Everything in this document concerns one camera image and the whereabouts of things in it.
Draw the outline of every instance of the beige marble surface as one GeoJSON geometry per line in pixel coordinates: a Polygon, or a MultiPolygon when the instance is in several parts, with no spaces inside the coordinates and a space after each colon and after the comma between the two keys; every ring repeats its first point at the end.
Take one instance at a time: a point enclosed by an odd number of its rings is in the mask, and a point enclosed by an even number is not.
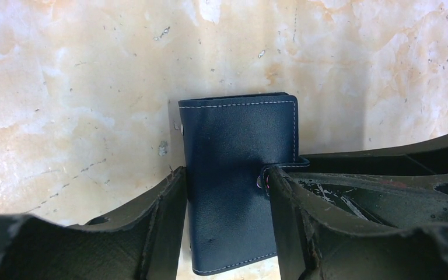
{"type": "Polygon", "coordinates": [[[85,223],[184,164],[178,100],[274,91],[302,153],[448,133],[448,0],[0,1],[0,213],[85,223]]]}

